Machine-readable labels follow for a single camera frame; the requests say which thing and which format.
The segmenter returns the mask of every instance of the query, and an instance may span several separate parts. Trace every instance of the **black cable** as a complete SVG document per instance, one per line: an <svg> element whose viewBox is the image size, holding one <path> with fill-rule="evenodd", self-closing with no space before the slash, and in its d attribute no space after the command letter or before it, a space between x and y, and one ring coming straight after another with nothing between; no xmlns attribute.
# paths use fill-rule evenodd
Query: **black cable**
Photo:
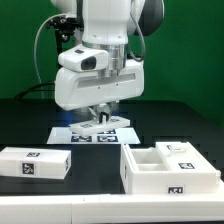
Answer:
<svg viewBox="0 0 224 224"><path fill-rule="evenodd" d="M30 88L28 88L27 90L17 94L14 99L17 99L17 100L21 100L25 95L27 95L28 93L31 93L31 92L53 92L54 90L44 90L44 89L38 89L38 88L42 88L44 86L50 86L50 85L55 85L54 82L44 82L44 83L41 83L41 84L38 84L38 85L35 85L35 86L32 86Z"/></svg>

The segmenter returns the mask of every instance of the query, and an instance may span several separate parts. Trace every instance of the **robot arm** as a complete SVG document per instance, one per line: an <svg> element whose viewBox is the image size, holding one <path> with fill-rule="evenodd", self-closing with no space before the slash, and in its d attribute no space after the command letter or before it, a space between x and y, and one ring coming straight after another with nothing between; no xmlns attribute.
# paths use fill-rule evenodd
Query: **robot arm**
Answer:
<svg viewBox="0 0 224 224"><path fill-rule="evenodd" d="M143 35L156 30L163 19L163 1L51 1L68 13L67 17L76 18L79 30L83 31L81 44L59 55L62 68L56 78L55 100L59 106L65 110L92 107L91 124L72 125L72 131L90 135L99 130L128 126L130 122L121 125L120 118L110 117L113 102L140 96L144 90L143 63L135 58L127 59L128 34L136 34L137 24L140 25L138 32L144 30ZM146 15L150 10L149 23ZM93 126L92 131L82 132Z"/></svg>

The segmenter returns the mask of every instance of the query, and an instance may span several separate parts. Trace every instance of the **closed white box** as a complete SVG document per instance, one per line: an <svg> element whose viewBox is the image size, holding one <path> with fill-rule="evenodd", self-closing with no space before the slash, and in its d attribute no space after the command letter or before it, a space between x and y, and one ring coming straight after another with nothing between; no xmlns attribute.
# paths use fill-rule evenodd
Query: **closed white box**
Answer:
<svg viewBox="0 0 224 224"><path fill-rule="evenodd" d="M67 150L7 147L0 153L0 176L64 179L70 167Z"/></svg>

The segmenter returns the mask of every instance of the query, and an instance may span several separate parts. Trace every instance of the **table surface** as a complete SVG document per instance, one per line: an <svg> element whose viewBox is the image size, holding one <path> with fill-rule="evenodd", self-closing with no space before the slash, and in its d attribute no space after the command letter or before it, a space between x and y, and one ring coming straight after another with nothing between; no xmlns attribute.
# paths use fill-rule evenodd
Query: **table surface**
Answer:
<svg viewBox="0 0 224 224"><path fill-rule="evenodd" d="M123 193L119 145L46 145L52 127L88 120L89 113L63 111L53 100L1 99L0 105L0 149L20 146L72 151L72 168L64 180L0 177L0 195ZM114 114L131 120L141 141L131 147L189 141L224 173L224 132L189 106L173 101L124 101Z"/></svg>

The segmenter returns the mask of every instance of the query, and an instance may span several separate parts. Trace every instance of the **green wall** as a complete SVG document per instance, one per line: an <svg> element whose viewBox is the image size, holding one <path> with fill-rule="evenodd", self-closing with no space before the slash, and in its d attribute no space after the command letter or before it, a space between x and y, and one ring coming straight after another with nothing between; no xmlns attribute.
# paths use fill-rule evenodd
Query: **green wall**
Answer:
<svg viewBox="0 0 224 224"><path fill-rule="evenodd" d="M0 4L0 98L12 98L37 84L35 35L42 22L58 12L48 0ZM224 1L165 0L165 6L163 25L146 39L146 84L140 99L185 102L224 128ZM140 51L138 38L130 40ZM38 46L42 79L54 80L53 30L42 32Z"/></svg>

